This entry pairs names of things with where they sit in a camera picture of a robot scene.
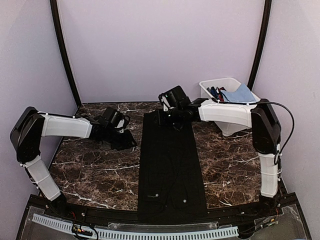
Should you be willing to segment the white plastic bin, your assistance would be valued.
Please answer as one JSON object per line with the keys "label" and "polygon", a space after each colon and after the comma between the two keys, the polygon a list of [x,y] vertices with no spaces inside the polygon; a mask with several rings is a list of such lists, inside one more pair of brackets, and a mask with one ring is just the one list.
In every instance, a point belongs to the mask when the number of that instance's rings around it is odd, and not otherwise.
{"label": "white plastic bin", "polygon": [[207,91],[210,87],[224,87],[228,92],[234,92],[241,85],[235,78],[218,78],[203,80],[199,82],[200,97],[206,99],[199,107],[200,120],[204,122],[215,122],[225,137],[237,132],[250,129],[251,110],[255,105],[219,103],[213,101],[213,96]]}

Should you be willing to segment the black long sleeve shirt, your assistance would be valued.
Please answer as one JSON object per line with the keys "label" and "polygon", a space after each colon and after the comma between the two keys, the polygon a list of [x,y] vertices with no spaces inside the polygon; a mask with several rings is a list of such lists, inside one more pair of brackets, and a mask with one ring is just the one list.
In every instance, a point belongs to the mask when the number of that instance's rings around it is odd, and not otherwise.
{"label": "black long sleeve shirt", "polygon": [[143,116],[137,219],[154,225],[188,224],[207,214],[203,176],[191,123],[180,130]]}

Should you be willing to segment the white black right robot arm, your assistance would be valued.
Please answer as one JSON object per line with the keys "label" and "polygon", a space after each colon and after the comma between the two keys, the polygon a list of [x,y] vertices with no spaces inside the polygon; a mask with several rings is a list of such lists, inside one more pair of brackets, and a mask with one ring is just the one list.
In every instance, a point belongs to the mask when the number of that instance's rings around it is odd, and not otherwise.
{"label": "white black right robot arm", "polygon": [[279,188],[279,178],[284,145],[281,144],[281,124],[270,102],[262,98],[258,102],[221,102],[214,98],[188,97],[178,99],[169,94],[159,95],[162,109],[159,111],[159,124],[182,128],[191,122],[216,122],[234,124],[239,130],[251,129],[252,145],[260,160],[261,187],[264,198],[255,205],[255,213],[266,217],[275,208],[274,198]]}

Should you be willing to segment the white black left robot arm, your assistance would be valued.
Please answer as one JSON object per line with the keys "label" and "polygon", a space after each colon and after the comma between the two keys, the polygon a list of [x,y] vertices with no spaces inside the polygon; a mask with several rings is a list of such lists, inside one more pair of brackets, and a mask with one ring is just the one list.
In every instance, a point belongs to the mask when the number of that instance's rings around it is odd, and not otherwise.
{"label": "white black left robot arm", "polygon": [[60,218],[67,218],[70,206],[42,158],[44,139],[75,138],[109,143],[111,149],[122,151],[137,146],[127,128],[130,117],[107,107],[96,117],[71,116],[49,113],[27,107],[12,128],[9,139],[15,150],[16,160],[25,169],[32,184],[51,203],[51,210]]}

